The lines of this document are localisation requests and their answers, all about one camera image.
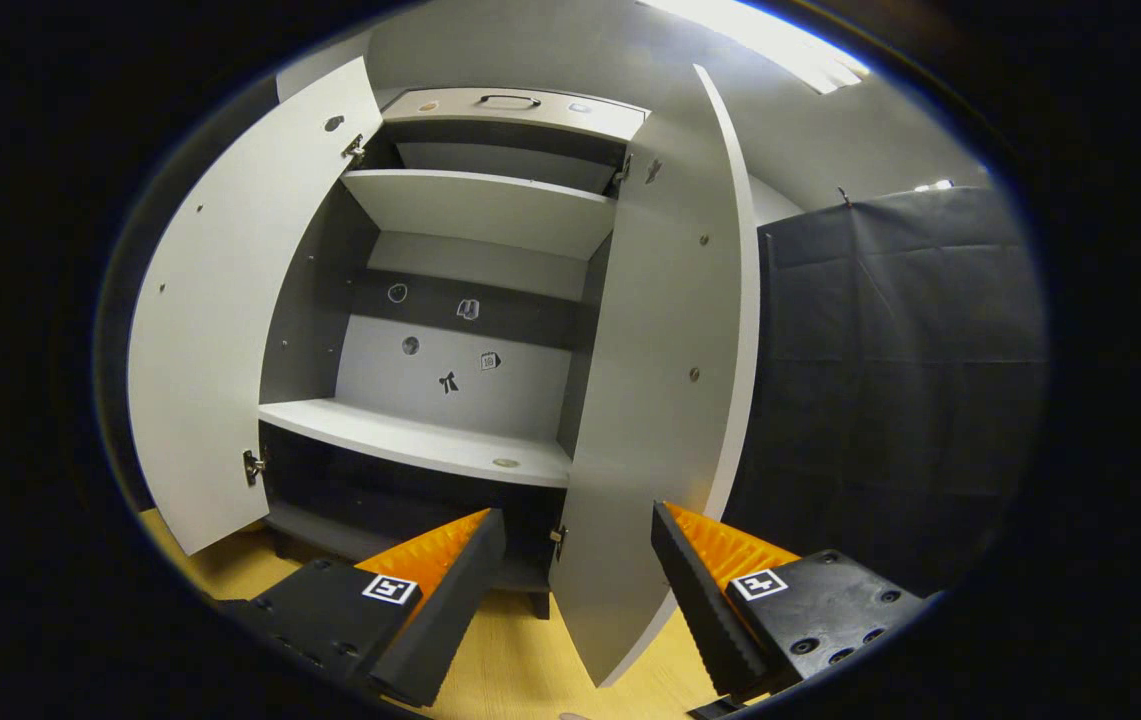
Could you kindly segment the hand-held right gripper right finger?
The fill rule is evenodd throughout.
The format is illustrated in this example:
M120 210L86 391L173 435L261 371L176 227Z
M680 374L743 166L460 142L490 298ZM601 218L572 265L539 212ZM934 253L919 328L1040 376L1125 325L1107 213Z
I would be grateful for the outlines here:
M928 607L844 552L800 556L667 501L653 503L649 537L725 699L788 691Z

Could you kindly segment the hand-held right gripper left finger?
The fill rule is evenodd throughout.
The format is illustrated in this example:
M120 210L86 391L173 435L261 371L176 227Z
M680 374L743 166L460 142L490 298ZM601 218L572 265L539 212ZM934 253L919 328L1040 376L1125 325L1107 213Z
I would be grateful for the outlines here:
M315 559L222 614L346 691L429 707L505 556L484 509L361 563Z

